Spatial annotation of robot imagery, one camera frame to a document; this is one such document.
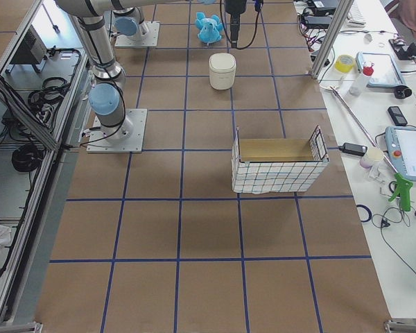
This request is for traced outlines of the white small trash can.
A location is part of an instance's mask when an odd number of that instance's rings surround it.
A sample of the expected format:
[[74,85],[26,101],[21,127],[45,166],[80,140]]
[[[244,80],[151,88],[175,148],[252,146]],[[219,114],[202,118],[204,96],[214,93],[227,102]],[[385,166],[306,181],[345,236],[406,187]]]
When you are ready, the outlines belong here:
[[236,59],[230,53],[215,53],[209,58],[209,82],[217,90],[225,90],[234,84]]

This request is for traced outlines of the blue plush elephant toy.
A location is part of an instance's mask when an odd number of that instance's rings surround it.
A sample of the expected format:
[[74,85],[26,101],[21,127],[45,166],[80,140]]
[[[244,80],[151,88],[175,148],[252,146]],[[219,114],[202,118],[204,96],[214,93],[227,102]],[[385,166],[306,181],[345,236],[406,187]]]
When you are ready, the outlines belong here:
[[207,17],[203,12],[197,12],[195,25],[199,29],[198,38],[201,42],[210,45],[221,41],[223,24],[219,16]]

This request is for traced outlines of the yellow tape roll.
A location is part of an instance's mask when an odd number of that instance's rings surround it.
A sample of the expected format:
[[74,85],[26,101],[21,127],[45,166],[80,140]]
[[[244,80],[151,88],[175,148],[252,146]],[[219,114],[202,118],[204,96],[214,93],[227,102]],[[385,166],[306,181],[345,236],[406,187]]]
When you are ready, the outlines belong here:
[[338,56],[334,67],[341,73],[349,73],[355,65],[355,59],[350,55]]

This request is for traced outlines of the red cap plastic bottle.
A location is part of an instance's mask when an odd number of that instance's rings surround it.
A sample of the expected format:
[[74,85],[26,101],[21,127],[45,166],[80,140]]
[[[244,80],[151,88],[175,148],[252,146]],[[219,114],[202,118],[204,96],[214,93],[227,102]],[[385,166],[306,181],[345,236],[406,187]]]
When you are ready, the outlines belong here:
[[363,90],[367,87],[372,74],[374,73],[374,63],[373,62],[364,62],[363,68],[359,76],[356,80],[352,83],[351,87],[349,88],[349,93],[352,96],[360,96]]

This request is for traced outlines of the checkered cardboard box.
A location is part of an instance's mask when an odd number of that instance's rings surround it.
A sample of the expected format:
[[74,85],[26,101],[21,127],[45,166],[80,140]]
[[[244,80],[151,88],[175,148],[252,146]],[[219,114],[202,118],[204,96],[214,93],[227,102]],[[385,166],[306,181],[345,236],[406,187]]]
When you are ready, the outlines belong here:
[[236,129],[232,190],[238,194],[305,192],[329,164],[321,128],[308,139],[246,139]]

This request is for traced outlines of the far teach pendant tablet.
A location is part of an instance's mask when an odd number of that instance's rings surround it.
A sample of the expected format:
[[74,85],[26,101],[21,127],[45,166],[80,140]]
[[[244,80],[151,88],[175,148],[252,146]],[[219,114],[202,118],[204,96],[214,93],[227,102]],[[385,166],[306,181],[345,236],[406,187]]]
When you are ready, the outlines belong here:
[[359,71],[363,68],[363,65],[369,65],[370,63],[374,65],[374,73],[367,84],[368,87],[388,89],[406,84],[392,55],[367,52],[356,54],[356,64]]

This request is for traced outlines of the teach pendant tablet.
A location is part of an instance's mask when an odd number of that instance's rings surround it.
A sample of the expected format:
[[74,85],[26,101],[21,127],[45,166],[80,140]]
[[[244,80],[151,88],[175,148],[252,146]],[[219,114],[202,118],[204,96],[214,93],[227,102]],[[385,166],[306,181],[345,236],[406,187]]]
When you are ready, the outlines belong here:
[[363,65],[369,65],[370,63],[374,65],[374,73],[367,84],[368,87],[388,89],[406,84],[392,55],[367,52],[356,54],[356,64],[359,71],[363,68]]
[[388,126],[385,142],[392,165],[404,178],[416,181],[416,128]]

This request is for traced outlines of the black power adapter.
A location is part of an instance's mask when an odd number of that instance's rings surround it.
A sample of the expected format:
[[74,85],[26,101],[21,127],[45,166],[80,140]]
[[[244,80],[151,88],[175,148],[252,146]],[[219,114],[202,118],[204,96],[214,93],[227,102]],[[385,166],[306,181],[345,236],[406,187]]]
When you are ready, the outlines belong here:
[[367,152],[367,147],[360,144],[353,144],[349,142],[345,142],[344,144],[340,145],[338,147],[339,151],[342,153],[346,153],[349,155],[355,155],[355,156],[364,156]]

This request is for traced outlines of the black tape roll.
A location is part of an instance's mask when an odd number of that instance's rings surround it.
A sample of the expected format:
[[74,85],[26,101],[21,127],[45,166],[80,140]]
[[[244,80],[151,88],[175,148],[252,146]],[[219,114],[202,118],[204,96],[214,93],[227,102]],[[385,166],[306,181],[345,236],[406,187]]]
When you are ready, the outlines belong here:
[[396,99],[403,100],[412,95],[413,91],[406,85],[398,85],[394,88],[394,96]]

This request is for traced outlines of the white round lid container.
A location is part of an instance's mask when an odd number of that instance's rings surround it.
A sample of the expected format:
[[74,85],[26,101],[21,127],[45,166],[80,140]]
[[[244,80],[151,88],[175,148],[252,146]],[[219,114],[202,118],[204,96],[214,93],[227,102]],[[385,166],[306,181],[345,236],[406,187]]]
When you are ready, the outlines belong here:
[[368,147],[363,157],[360,159],[360,166],[365,169],[370,169],[375,164],[382,162],[384,159],[383,151],[377,147]]

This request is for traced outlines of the grey control box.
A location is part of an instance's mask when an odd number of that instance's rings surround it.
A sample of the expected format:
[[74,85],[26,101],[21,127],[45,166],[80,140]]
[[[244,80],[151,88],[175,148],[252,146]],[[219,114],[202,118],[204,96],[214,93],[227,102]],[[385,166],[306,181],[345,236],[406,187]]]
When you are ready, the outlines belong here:
[[40,73],[45,66],[46,55],[45,44],[34,26],[30,25],[6,71],[10,73],[15,65],[30,65],[35,73]]

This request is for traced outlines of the near teach pendant tablet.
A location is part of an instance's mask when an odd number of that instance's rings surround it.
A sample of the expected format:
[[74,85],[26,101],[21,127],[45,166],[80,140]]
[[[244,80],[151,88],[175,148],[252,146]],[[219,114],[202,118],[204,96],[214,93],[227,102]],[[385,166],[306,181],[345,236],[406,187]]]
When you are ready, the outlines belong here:
[[385,142],[392,165],[404,178],[416,181],[416,128],[388,126]]

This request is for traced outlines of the aluminium frame post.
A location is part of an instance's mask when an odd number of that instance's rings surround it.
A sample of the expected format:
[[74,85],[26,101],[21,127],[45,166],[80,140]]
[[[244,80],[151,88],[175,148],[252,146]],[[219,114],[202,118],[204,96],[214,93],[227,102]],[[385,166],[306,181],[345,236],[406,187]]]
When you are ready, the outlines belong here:
[[353,0],[342,0],[338,4],[333,19],[331,20],[329,28],[324,37],[323,43],[318,51],[317,56],[315,57],[312,68],[309,72],[313,79],[317,79],[320,72],[322,71],[325,61],[331,51],[337,35],[340,32],[342,25],[347,18],[347,14],[350,11],[353,2]]

